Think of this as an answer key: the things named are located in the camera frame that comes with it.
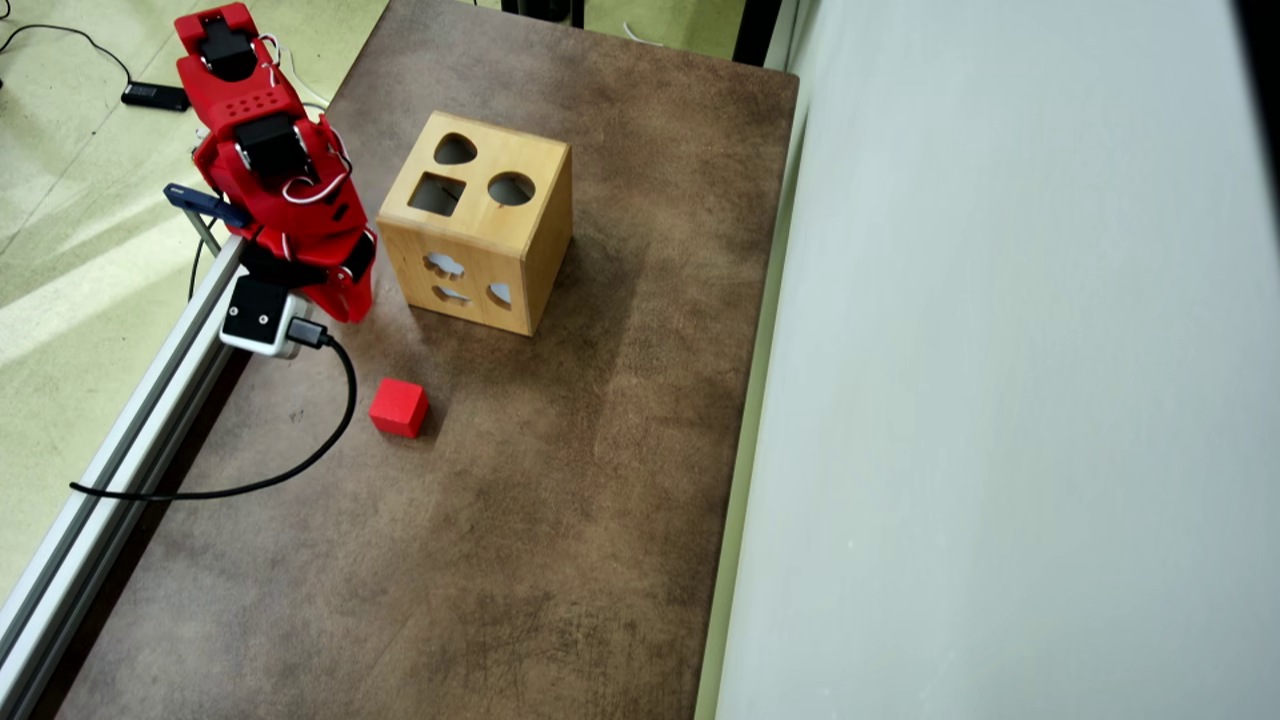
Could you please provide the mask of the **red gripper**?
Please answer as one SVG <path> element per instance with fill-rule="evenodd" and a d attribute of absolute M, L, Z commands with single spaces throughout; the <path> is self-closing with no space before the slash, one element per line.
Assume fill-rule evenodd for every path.
<path fill-rule="evenodd" d="M 361 323 L 372 306 L 376 236 L 352 190 L 291 202 L 273 199 L 253 232 L 253 275 L 314 302 L 330 319 Z"/>

